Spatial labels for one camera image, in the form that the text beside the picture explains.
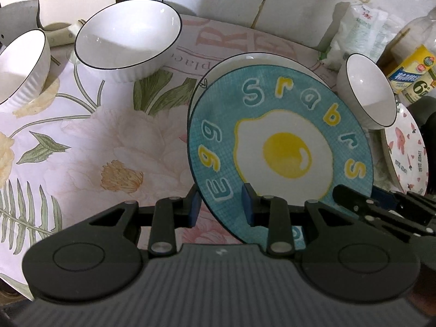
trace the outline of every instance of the egg yolk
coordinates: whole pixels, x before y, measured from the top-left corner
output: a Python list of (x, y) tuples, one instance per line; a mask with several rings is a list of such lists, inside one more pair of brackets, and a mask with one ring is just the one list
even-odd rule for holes
[(305, 142), (292, 133), (276, 133), (263, 144), (263, 157), (268, 166), (286, 178), (299, 178), (312, 165)]

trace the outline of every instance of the white bowl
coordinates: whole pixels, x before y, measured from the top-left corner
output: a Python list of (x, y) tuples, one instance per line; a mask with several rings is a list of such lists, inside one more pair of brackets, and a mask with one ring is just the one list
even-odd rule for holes
[(337, 76), (337, 94), (362, 127), (383, 129), (397, 117), (395, 96), (385, 75), (365, 55), (352, 54)]
[(240, 67), (245, 67), (249, 65), (275, 65), (288, 67), (289, 69), (294, 69), (300, 71), (306, 75), (313, 77), (315, 80), (321, 82), (323, 85), (327, 86), (322, 79), (319, 78), (313, 71), (309, 70), (307, 67), (297, 63), (294, 60), (285, 58), (284, 56), (270, 54), (270, 53), (244, 53), (232, 56), (223, 60), (222, 62), (216, 64), (212, 69), (206, 73), (197, 84), (191, 100), (189, 102), (188, 109), (188, 122), (192, 115), (193, 109), (200, 99), (201, 95), (206, 91), (208, 85), (211, 85), (221, 76), (228, 74), (230, 71), (239, 69)]
[(49, 41), (35, 29), (0, 54), (0, 112), (20, 109), (41, 93), (50, 69)]
[(99, 79), (133, 82), (160, 69), (171, 57), (182, 19), (156, 0), (128, 0), (104, 8), (82, 27), (77, 58)]

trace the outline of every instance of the cleaver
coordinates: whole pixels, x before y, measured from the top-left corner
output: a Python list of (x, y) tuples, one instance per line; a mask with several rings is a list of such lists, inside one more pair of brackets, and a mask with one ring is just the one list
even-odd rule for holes
[(85, 21), (52, 32), (42, 29), (39, 20), (39, 1), (19, 1), (0, 8), (0, 43), (8, 46), (22, 34), (34, 29), (41, 29), (50, 47), (74, 43)]

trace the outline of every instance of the tablecloth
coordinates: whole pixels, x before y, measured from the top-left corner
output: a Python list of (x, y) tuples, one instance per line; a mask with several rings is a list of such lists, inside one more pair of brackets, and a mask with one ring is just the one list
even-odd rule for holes
[[(334, 91), (336, 73), (308, 47), (253, 29), (183, 17), (177, 49), (156, 74), (110, 84), (88, 74), (73, 46), (52, 48), (41, 95), (0, 114), (0, 277), (32, 299), (21, 270), (31, 245), (125, 200), (152, 205), (185, 196), (193, 184), (186, 151), (187, 105), (197, 82), (221, 60), (269, 52), (305, 65)], [(380, 135), (366, 133), (374, 184), (394, 189)], [(143, 229), (140, 248), (149, 230)], [(202, 205), (197, 225), (176, 230), (177, 245), (235, 244)]]

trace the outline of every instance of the beige knife handle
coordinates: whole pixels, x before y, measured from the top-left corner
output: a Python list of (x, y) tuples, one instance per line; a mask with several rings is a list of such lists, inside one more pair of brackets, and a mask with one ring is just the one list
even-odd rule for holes
[(66, 45), (74, 43), (80, 28), (83, 27), (82, 21), (77, 21), (71, 26), (58, 29), (55, 31), (44, 31), (47, 40), (49, 41), (50, 47), (58, 47), (59, 45)]

